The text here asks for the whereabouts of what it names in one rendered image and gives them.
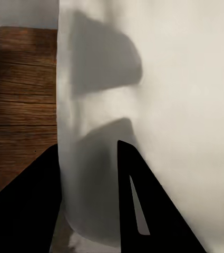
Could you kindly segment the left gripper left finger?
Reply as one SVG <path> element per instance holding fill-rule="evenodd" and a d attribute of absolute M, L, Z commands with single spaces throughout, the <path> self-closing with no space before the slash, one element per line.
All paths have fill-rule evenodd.
<path fill-rule="evenodd" d="M 49 253 L 61 201 L 55 144 L 0 191 L 0 253 Z"/>

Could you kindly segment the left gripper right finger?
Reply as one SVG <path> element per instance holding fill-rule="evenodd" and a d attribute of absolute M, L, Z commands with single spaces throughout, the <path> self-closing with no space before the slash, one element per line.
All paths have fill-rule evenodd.
<path fill-rule="evenodd" d="M 137 149 L 117 143 L 121 253 L 207 253 Z M 130 176 L 150 235 L 138 232 Z"/>

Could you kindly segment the bowl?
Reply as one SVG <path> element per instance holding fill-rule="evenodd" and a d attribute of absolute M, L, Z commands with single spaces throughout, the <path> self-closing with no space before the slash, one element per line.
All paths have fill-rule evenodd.
<path fill-rule="evenodd" d="M 60 0 L 56 120 L 77 234 L 121 249 L 121 140 L 203 249 L 224 253 L 224 0 Z M 150 235 L 130 182 L 138 232 Z"/>

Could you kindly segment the cutting board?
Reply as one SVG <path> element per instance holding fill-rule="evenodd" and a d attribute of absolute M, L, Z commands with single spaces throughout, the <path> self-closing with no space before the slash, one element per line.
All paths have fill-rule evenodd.
<path fill-rule="evenodd" d="M 0 27 L 0 191 L 57 144 L 57 35 Z"/>

